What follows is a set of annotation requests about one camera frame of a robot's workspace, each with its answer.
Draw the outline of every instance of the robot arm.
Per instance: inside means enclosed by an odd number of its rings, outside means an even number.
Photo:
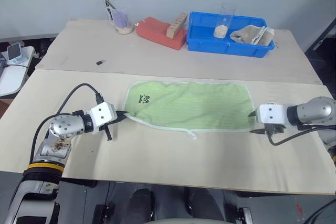
[[[336,129],[336,101],[328,97],[317,97],[307,103],[284,106],[281,104],[262,104],[249,116],[256,116],[257,123],[263,123],[264,129],[256,129],[251,133],[267,134],[272,145],[280,145],[297,136],[326,129]],[[296,126],[303,131],[274,143],[272,135],[283,133],[286,126]]]
[[[5,224],[57,223],[59,205],[55,199],[71,151],[71,139],[83,133],[106,130],[108,123],[121,121],[124,113],[101,102],[87,114],[76,111],[52,118],[46,138],[14,193]]]

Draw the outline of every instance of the blue plastic tray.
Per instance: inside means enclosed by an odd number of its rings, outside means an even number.
[[[274,49],[273,40],[268,46],[236,43],[230,38],[233,31],[247,25],[265,26],[262,18],[234,16],[224,39],[213,36],[218,14],[191,12],[187,33],[188,50],[200,52],[215,52],[228,55],[243,55],[262,58],[269,50]]]

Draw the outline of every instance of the glass cup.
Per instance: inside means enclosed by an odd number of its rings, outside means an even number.
[[[108,16],[111,13],[113,21],[111,24],[120,34],[129,34],[134,30],[134,23],[131,16],[132,10],[123,1],[113,2],[114,7],[107,6],[106,11]]]
[[[222,3],[216,23],[214,37],[223,39],[229,30],[233,16],[235,15],[236,5],[232,3]]]

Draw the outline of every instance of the wooden table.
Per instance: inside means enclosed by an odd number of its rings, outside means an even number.
[[[107,20],[75,19],[57,36],[38,69],[145,76],[322,84],[289,30],[275,31],[264,58],[164,47],[134,31],[118,34]]]
[[[69,91],[87,82],[116,109],[122,108],[128,87],[136,81],[227,82],[214,79],[170,78],[117,73],[35,70],[0,120],[0,170],[23,172],[38,124],[55,113]],[[303,83],[241,81],[253,103],[300,104],[328,96],[325,86]],[[95,106],[90,89],[81,88],[64,111]],[[43,128],[39,140],[44,136]],[[200,186],[282,193],[334,194],[334,164],[316,132],[280,146],[251,133],[184,132],[150,128],[129,119],[110,126],[114,140],[103,132],[84,134],[72,141],[64,176],[82,179]],[[288,128],[275,136],[282,140],[296,132]]]

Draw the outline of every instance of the beige cloth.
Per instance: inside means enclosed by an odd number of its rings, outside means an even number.
[[[237,43],[268,46],[274,37],[274,29],[248,25],[243,29],[234,31],[230,38]]]

